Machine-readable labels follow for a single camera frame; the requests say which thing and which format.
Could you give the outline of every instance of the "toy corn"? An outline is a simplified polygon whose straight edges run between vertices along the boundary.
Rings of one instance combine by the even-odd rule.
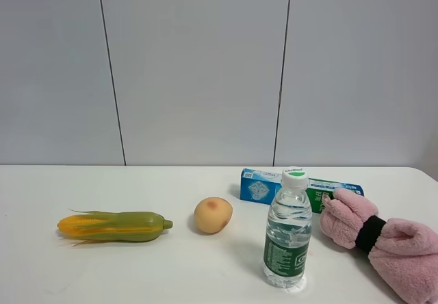
[[[77,212],[62,219],[58,229],[65,238],[89,242],[154,240],[173,226],[171,220],[152,212]]]

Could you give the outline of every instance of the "pink glove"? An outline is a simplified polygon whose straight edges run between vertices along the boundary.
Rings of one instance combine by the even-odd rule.
[[[368,199],[337,189],[324,196],[321,229],[347,249],[363,249],[379,275],[408,304],[438,301],[438,235],[426,225],[377,217]]]

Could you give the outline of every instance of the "toothpaste box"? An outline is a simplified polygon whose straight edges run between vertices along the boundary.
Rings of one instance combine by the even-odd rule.
[[[306,193],[312,206],[312,212],[321,213],[324,209],[322,196],[324,194],[333,198],[333,191],[345,188],[363,196],[363,189],[357,184],[325,181],[323,179],[310,179]],[[281,174],[262,172],[245,168],[240,179],[240,199],[265,203],[270,205],[276,193],[281,189]]]

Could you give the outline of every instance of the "water bottle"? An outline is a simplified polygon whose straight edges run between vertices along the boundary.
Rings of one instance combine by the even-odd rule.
[[[312,230],[308,182],[302,168],[285,168],[269,209],[263,270],[266,281],[276,287],[293,287],[304,275]]]

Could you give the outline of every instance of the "white table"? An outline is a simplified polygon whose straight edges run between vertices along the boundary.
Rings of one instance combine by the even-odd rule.
[[[280,171],[281,168],[258,168]],[[268,206],[238,199],[241,167],[0,166],[0,303],[402,303],[358,251],[325,238],[314,217],[307,288],[264,283]],[[412,168],[308,168],[315,178],[357,183],[383,218],[438,231],[438,183]],[[191,215],[205,197],[234,208],[203,236]],[[56,233],[68,210],[152,211],[173,220],[149,243],[72,247]]]

